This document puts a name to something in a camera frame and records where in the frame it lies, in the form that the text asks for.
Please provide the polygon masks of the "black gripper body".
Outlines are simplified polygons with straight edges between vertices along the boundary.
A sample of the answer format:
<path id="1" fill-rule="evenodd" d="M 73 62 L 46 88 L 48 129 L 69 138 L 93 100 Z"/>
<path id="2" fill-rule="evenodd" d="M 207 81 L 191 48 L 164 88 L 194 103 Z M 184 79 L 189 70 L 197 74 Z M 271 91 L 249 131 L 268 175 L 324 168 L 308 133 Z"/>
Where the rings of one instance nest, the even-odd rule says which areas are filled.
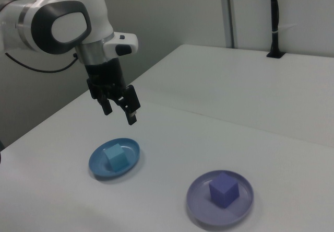
<path id="1" fill-rule="evenodd" d="M 105 95 L 108 99 L 119 99 L 126 88 L 119 58 L 98 65 L 85 65 L 89 78 L 87 84 L 93 99 Z"/>

